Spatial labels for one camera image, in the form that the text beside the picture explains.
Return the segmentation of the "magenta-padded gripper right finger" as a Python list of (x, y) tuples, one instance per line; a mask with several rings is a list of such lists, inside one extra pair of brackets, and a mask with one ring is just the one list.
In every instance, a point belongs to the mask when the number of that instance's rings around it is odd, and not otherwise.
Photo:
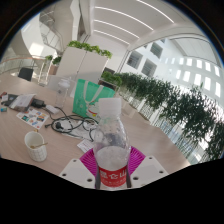
[(145, 156), (132, 147), (128, 162), (129, 188), (140, 188), (168, 175), (154, 156)]

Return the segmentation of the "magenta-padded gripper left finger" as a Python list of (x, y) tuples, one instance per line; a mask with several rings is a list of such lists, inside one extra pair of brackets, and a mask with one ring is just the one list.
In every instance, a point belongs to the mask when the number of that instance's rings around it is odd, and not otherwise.
[(60, 177), (84, 188), (95, 188), (97, 163), (92, 149), (79, 159), (73, 158), (59, 174)]

